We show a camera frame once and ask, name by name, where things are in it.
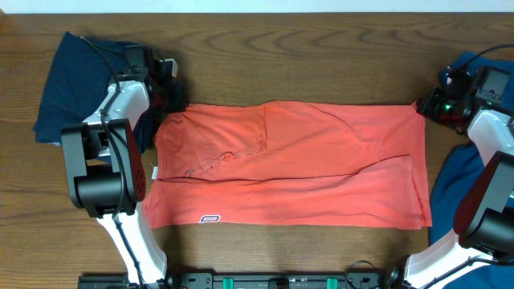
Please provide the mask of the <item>coral red t-shirt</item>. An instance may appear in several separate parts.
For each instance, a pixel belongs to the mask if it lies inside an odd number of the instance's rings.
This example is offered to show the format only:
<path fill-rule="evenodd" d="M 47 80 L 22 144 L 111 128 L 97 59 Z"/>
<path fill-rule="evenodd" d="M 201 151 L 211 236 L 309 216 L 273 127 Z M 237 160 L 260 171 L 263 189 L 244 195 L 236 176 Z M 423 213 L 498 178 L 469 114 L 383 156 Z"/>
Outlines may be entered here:
<path fill-rule="evenodd" d="M 194 104 L 154 139 L 153 228 L 206 222 L 419 230 L 432 223 L 411 105 Z"/>

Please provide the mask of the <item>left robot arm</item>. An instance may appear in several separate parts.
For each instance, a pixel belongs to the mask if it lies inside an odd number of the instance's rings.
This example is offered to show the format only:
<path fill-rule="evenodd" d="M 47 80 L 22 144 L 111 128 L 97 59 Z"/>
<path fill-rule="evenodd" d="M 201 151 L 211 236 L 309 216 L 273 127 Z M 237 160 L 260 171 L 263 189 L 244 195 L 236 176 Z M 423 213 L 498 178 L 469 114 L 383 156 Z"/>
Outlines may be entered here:
<path fill-rule="evenodd" d="M 126 47 L 126 68 L 113 72 L 100 106 L 61 141 L 71 202 L 109 233 L 126 275 L 82 275 L 79 288 L 170 288 L 167 257 L 157 245 L 142 202 L 146 179 L 134 129 L 145 115 L 183 112 L 177 63 L 142 45 Z"/>

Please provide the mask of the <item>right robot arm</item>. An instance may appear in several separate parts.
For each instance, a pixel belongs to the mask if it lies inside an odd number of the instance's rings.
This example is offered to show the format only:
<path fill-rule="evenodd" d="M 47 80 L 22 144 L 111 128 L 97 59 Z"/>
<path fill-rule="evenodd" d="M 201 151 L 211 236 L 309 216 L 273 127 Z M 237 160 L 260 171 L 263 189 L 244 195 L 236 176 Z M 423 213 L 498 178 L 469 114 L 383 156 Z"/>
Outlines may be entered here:
<path fill-rule="evenodd" d="M 509 71 L 450 68 L 447 86 L 417 102 L 418 114 L 467 136 L 484 164 L 456 210 L 453 227 L 395 267 L 391 288 L 442 288 L 481 267 L 512 267 L 513 111 L 504 106 Z"/>

